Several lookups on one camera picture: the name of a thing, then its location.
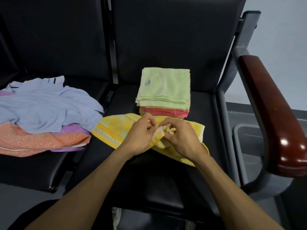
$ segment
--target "yellow patterned towel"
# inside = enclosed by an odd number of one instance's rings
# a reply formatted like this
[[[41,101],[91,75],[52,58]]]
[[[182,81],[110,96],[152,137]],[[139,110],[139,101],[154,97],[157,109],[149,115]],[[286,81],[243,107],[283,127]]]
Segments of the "yellow patterned towel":
[[[111,146],[112,148],[118,148],[121,143],[124,141],[127,136],[129,130],[132,127],[132,124],[136,122],[141,116],[136,114],[125,114],[125,115],[111,115],[104,117],[101,121],[96,125],[96,127],[92,130],[92,134],[96,136],[98,139]],[[154,116],[157,123],[161,123],[163,120],[167,118],[167,116]],[[202,143],[203,141],[203,132],[205,126],[196,122],[189,122],[194,131],[196,132],[199,141]],[[174,147],[165,139],[163,139],[164,132],[169,132],[170,134],[174,134],[176,131],[175,128],[170,129],[169,126],[159,127],[148,146],[145,150],[152,148],[153,150],[168,156],[172,159],[175,159],[179,162],[185,163],[190,166],[194,166],[194,164],[188,159],[182,157]],[[208,148],[202,143],[205,151],[209,154]]]

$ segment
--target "hand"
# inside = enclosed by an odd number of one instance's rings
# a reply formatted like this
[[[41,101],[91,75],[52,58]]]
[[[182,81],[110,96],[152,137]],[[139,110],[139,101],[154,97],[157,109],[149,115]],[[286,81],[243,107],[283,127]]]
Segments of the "hand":
[[[157,129],[156,125],[157,121],[154,117],[146,112],[138,121],[133,123],[120,147],[125,148],[130,158],[141,154],[148,147]]]
[[[166,118],[159,124],[159,127],[167,124],[171,124],[171,128],[175,127],[176,132],[174,135],[165,132],[164,138],[174,146],[181,156],[194,162],[198,160],[199,156],[207,154],[189,122],[180,119]]]

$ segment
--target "light blue towel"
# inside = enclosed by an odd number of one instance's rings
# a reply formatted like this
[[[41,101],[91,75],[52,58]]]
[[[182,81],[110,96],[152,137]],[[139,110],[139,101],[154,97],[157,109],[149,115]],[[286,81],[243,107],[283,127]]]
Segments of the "light blue towel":
[[[12,122],[32,134],[60,132],[72,123],[92,131],[102,119],[102,106],[63,82],[64,76],[10,83],[4,90],[15,95],[0,96],[0,123]]]

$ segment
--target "black baseboard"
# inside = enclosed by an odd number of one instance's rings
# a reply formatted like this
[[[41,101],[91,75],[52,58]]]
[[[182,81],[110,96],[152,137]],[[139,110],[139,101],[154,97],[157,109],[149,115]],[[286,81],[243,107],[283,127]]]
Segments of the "black baseboard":
[[[254,114],[253,108],[251,107],[250,104],[226,102],[226,107],[227,107],[227,111]],[[297,119],[307,120],[307,111],[292,109],[292,112],[294,113]]]

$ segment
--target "folded green towel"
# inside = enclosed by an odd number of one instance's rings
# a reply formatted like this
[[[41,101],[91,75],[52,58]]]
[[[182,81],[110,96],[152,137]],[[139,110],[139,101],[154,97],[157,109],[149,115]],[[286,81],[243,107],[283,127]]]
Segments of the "folded green towel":
[[[144,68],[136,98],[140,106],[186,110],[190,101],[190,70]]]

